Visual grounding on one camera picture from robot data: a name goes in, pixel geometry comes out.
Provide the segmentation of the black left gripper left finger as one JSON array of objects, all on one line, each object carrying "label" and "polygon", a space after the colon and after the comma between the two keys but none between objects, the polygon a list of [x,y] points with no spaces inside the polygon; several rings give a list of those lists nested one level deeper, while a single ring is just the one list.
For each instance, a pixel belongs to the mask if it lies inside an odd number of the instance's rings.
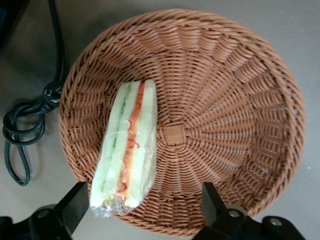
[{"label": "black left gripper left finger", "polygon": [[89,208],[88,183],[78,182],[54,206],[38,209],[28,219],[33,240],[71,240]]}]

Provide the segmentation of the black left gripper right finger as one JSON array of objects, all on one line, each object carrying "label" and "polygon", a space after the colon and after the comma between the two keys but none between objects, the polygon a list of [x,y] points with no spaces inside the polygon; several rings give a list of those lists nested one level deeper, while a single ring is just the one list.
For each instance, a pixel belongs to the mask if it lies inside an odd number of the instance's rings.
[{"label": "black left gripper right finger", "polygon": [[238,207],[227,207],[211,182],[202,184],[202,210],[206,220],[196,240],[241,240],[247,215]]}]

